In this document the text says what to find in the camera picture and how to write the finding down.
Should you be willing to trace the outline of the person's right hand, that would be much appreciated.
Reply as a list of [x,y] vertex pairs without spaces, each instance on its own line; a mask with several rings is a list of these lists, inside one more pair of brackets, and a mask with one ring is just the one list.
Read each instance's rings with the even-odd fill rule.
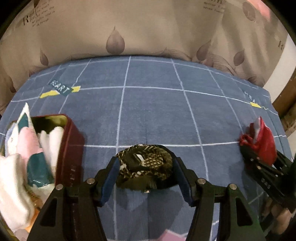
[[261,215],[266,218],[269,214],[272,214],[274,219],[271,232],[276,235],[281,235],[287,230],[288,225],[295,216],[295,211],[290,212],[289,209],[283,208],[277,202],[268,197],[264,201]]

